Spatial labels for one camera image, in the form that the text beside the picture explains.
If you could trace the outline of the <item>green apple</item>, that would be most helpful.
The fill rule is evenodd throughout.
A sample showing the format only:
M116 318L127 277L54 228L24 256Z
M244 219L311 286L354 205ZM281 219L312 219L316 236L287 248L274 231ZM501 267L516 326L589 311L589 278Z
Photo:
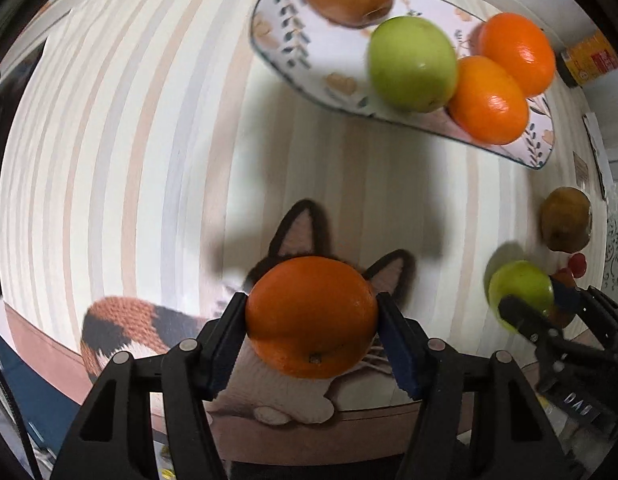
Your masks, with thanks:
M524 300L541 314L554 308L553 285L548 274L527 260L505 263L490 278L487 287L488 303L498 321L510 332L514 327L500 315L499 303L507 296Z
M446 106L458 84L452 42L433 22L417 16L397 16L378 25L366 60L375 92L402 112L434 112Z

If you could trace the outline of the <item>brown-green apple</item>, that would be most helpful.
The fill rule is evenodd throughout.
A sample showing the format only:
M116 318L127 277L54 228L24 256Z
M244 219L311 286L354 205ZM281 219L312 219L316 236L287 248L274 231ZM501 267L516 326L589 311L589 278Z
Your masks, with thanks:
M591 238L589 197L578 188L556 188L540 208L540 230L544 245L552 252L580 252Z

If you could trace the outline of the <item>small orange tangerine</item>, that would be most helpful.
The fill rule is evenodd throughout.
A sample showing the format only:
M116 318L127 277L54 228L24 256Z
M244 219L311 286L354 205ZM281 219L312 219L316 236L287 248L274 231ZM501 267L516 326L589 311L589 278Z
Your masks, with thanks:
M337 377L356 366L376 334L371 284L338 260L286 260L254 284L246 304L256 355L283 375Z

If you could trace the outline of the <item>small red bottle cap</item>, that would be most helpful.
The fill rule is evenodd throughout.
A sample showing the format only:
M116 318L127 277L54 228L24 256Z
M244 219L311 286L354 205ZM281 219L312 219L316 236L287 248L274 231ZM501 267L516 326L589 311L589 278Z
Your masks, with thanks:
M574 278L583 278L588 270L588 262L586 255L582 252L577 252L569 257L567 266Z

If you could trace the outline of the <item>soy sauce bottle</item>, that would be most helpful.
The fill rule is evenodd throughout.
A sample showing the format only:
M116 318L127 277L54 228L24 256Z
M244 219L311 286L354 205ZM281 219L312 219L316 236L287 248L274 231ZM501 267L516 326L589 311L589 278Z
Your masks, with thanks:
M556 66L563 82L569 88L577 88L618 70L618 54L597 30L589 38L560 52Z

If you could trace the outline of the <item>large orange on plate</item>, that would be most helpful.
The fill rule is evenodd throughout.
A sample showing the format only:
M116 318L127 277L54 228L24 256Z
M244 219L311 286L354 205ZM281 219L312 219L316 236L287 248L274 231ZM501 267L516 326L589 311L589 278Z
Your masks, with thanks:
M543 30L522 15L499 13L484 22L478 32L478 52L501 65L527 98L543 93L553 81L552 46Z

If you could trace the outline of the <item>striped table cover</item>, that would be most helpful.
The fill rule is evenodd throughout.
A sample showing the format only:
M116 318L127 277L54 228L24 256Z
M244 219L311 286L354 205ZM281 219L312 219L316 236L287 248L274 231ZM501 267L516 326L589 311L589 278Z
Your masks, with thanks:
M313 37L297 0L41 0L17 17L0 78L26 85L0 168L0 279L13 345L76 403L112 352L161 350L220 315L308 198L330 252L366 269L415 259L405 312L458 350L509 351L522 337L491 313L501 262L548 270L540 241L551 190L581 186L593 232L588 285L603 281L607 207L593 173L583 93L556 82L520 142L542 168L450 140L326 110L274 73L257 48L299 65Z

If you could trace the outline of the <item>floral ceramic oval plate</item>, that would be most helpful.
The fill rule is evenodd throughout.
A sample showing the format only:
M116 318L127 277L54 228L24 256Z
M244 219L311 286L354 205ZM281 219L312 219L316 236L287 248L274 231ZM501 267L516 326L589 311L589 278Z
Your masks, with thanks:
M294 90L328 110L473 145L531 169L545 166L554 140L544 94L528 101L525 132L505 145L473 139L445 110L428 114L392 110L376 96L366 74L366 50L374 29L332 24L303 0L257 0L251 14L250 43L263 62Z

